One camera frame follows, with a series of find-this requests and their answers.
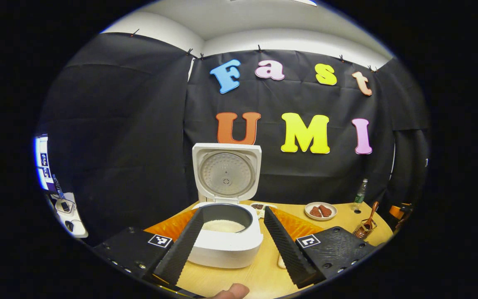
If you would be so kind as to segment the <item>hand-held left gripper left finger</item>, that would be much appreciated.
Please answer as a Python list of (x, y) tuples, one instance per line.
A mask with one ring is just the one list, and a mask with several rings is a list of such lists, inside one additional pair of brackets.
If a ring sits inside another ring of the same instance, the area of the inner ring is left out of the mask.
[(195, 209), (179, 237), (128, 227), (94, 247), (94, 253), (124, 273), (162, 286), (178, 283), (184, 265), (204, 224)]

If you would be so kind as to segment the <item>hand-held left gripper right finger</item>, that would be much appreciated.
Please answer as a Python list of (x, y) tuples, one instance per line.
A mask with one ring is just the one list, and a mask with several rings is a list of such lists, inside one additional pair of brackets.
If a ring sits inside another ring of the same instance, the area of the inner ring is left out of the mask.
[(330, 281), (377, 249), (340, 226), (321, 228), (280, 209), (266, 208), (264, 225), (298, 288)]

